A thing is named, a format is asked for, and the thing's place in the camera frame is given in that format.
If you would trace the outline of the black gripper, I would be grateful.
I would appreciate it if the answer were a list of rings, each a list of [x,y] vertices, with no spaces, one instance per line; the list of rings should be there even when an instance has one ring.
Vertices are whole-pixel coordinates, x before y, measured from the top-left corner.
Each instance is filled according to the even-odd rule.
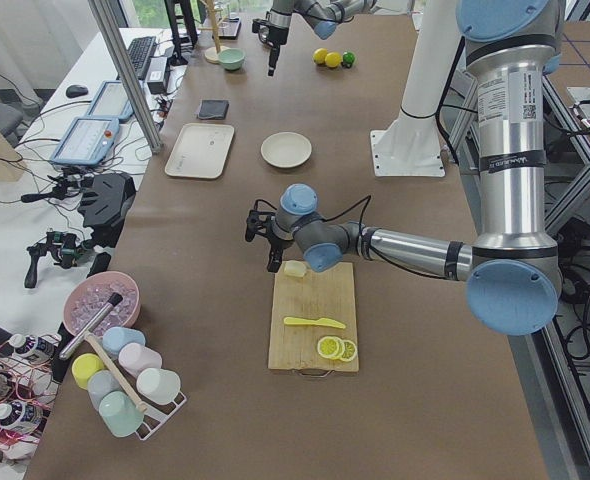
[[[269,53],[268,75],[275,74],[280,56],[280,46],[287,43],[289,27],[275,26],[266,19],[253,19],[252,32],[258,35],[260,42],[272,46]]]
[[[277,273],[282,264],[283,249],[293,245],[290,234],[274,229],[275,212],[251,209],[246,218],[245,240],[252,242],[256,236],[266,239],[270,244],[267,271]]]

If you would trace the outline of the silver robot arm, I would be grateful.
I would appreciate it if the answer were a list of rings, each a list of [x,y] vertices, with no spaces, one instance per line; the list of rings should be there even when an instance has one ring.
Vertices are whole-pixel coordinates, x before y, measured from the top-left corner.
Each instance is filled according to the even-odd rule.
[[[473,77],[479,124],[482,228],[475,241],[445,241],[366,225],[335,223],[318,210],[316,192],[294,184],[277,206],[253,208],[248,239],[270,245],[269,271],[297,246],[322,272],[347,254],[387,262],[430,279],[462,281],[472,314],[487,327],[528,335],[555,316],[561,293],[558,247],[544,224],[543,78],[558,64],[561,1],[430,1],[416,41],[397,119],[371,134],[380,177],[418,179],[392,203],[394,212],[437,231],[455,210],[442,177],[437,125],[449,71]]]
[[[252,32],[264,32],[264,43],[269,47],[267,75],[275,74],[280,51],[287,44],[292,18],[300,15],[322,40],[329,38],[337,26],[349,22],[358,14],[370,14],[377,9],[377,1],[330,1],[323,5],[313,0],[275,0],[264,18],[252,21]]]

